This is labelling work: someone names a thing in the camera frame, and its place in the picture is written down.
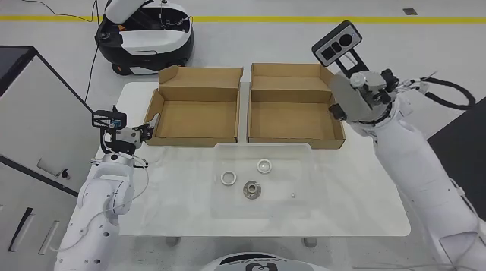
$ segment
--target yellow floor line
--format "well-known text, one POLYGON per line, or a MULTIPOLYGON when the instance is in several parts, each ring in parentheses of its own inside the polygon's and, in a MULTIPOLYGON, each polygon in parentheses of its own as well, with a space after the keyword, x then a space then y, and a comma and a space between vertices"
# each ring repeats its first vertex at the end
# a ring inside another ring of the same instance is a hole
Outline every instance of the yellow floor line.
MULTIPOLYGON (((81 16, 90 20, 91 16, 81 16)), ((312 16, 195 16, 205 23, 294 23, 335 24, 350 20, 356 24, 486 24, 486 17, 312 17, 312 16)), ((0 21, 84 22, 76 17, 54 15, 0 15, 0 21)))

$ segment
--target clear plastic tray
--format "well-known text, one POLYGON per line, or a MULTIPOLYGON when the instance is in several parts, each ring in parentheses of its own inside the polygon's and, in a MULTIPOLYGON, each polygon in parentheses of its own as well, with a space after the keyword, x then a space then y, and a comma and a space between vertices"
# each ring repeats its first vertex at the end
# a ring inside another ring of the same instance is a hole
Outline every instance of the clear plastic tray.
POLYGON ((314 207, 315 164, 307 143, 219 143, 214 147, 211 216, 215 219, 308 218, 314 207), (261 174, 257 163, 268 159, 272 170, 261 174), (221 174, 233 171, 226 186, 221 174), (243 193, 248 181, 261 186, 258 198, 243 193))

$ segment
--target white mobile robot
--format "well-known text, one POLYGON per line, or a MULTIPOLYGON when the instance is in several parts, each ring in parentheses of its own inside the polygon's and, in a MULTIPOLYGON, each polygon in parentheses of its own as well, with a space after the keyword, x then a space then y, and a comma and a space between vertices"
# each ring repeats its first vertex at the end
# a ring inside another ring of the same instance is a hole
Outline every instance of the white mobile robot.
POLYGON ((171 65, 185 66, 194 31, 181 5, 166 0, 108 0, 95 40, 114 72, 154 74, 171 65))

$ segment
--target cardboard box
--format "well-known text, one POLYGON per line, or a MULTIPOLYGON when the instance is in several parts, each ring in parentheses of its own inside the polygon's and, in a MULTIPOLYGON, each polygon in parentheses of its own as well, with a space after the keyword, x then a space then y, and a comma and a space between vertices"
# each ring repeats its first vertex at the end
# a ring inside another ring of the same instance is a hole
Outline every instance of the cardboard box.
POLYGON ((309 143, 339 149, 341 122, 327 111, 333 73, 322 65, 254 63, 248 100, 249 143, 309 143))
POLYGON ((151 146, 213 147, 238 140, 243 68, 180 68, 159 72, 145 122, 160 113, 151 146))

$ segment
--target white ring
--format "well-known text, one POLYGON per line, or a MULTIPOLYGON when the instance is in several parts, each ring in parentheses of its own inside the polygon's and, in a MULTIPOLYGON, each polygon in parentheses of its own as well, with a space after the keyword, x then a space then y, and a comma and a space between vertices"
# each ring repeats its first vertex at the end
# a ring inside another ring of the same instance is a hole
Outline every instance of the white ring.
POLYGON ((257 162, 257 170, 261 174, 268 174, 270 171, 272 171, 272 163, 268 159, 260 159, 257 162))
POLYGON ((235 184, 235 182, 236 182, 236 174, 235 174, 233 171, 226 171, 226 172, 222 173, 222 174, 221 174, 221 182, 222 182, 222 184, 227 185, 227 186, 234 185, 234 184, 235 184), (233 175, 233 180, 232 180, 232 181, 230 181, 230 182, 226 182, 226 181, 224 180, 224 176, 225 176, 226 174, 231 174, 231 175, 233 175))

